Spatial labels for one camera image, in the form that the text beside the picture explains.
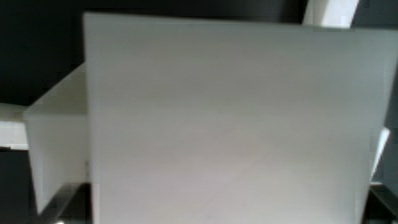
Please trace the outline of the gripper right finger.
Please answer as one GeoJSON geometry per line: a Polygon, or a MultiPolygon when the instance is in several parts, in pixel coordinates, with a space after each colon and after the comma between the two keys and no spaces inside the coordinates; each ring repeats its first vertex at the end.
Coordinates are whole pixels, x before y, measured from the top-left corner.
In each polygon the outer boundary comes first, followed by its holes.
{"type": "Polygon", "coordinates": [[[370,186],[363,224],[398,224],[398,196],[383,184],[370,186]]]}

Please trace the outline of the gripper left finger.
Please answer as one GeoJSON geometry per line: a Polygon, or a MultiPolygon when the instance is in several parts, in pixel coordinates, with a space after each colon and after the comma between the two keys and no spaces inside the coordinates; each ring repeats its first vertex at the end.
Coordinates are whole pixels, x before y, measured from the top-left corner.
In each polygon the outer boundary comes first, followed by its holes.
{"type": "Polygon", "coordinates": [[[34,219],[34,224],[93,224],[91,184],[66,184],[34,219]]]}

